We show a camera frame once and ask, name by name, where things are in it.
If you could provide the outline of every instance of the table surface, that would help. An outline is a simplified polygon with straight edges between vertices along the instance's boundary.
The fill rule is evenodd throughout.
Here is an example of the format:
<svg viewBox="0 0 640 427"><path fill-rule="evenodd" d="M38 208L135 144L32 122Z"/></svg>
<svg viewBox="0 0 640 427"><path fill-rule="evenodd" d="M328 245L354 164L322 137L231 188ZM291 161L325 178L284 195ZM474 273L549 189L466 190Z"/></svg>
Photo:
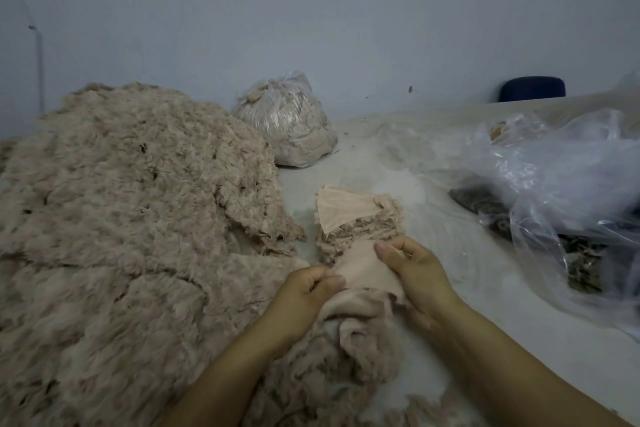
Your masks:
<svg viewBox="0 0 640 427"><path fill-rule="evenodd" d="M370 115L334 122L338 151L305 169L281 169L287 211L308 235L301 258L317 250L316 192L326 184L388 192L407 210L407 234L431 248L465 301L491 319L562 378L640 425L640 345L627 334L555 309L524 281L511 244L497 240L447 196L461 136L476 124L452 127L450 115ZM404 407L405 395L438 398L451 375L400 319L405 354L401 374L384 385L367 417ZM477 413L467 409L469 417Z"/></svg>

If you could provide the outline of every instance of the fluffy fabric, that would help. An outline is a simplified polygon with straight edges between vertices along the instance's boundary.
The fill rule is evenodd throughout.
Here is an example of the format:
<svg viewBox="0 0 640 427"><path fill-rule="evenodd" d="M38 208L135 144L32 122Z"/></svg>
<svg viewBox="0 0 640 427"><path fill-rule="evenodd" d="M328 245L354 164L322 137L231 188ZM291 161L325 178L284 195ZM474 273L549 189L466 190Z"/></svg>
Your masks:
<svg viewBox="0 0 640 427"><path fill-rule="evenodd" d="M390 240L404 234L404 208L389 194L359 194L326 186L318 191L316 245L332 264L356 240Z"/></svg>

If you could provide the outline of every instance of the chair backrest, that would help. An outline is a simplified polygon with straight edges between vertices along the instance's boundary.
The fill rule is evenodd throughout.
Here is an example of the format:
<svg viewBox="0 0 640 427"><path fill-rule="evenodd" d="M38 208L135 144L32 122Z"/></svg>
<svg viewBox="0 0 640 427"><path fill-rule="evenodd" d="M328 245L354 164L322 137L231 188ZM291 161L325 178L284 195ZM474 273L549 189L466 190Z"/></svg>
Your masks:
<svg viewBox="0 0 640 427"><path fill-rule="evenodd" d="M557 98L566 96L564 82L555 76L523 76L509 80L500 89L498 101Z"/></svg>

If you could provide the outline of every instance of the clear plastic bag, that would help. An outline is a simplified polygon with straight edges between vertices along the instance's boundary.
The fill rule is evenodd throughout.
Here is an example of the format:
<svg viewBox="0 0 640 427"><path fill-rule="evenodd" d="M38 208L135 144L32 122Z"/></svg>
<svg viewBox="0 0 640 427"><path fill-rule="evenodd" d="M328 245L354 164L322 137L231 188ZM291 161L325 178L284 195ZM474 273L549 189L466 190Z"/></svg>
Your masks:
<svg viewBox="0 0 640 427"><path fill-rule="evenodd" d="M483 184L452 197L476 193L465 207L513 241L540 296L640 339L640 140L622 120L603 109L560 127L535 114L486 122L465 156Z"/></svg>
<svg viewBox="0 0 640 427"><path fill-rule="evenodd" d="M307 77L299 71L253 85L236 99L232 114L269 142L277 165L307 167L332 153L332 129Z"/></svg>

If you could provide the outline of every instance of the hand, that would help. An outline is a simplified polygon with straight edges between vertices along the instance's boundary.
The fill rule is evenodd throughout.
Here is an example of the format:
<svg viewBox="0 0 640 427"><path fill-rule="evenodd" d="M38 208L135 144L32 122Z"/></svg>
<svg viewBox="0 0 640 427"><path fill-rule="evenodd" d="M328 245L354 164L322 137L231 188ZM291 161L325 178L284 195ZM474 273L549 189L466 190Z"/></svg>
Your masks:
<svg viewBox="0 0 640 427"><path fill-rule="evenodd" d="M398 238L390 243L377 242L378 258L396 272L414 309L412 319L430 330L433 316L443 308L461 303L453 290L442 264L431 250L411 238Z"/></svg>
<svg viewBox="0 0 640 427"><path fill-rule="evenodd" d="M324 266L307 267L289 274L255 329L281 356L298 342L315 322L325 302L345 286L344 277Z"/></svg>

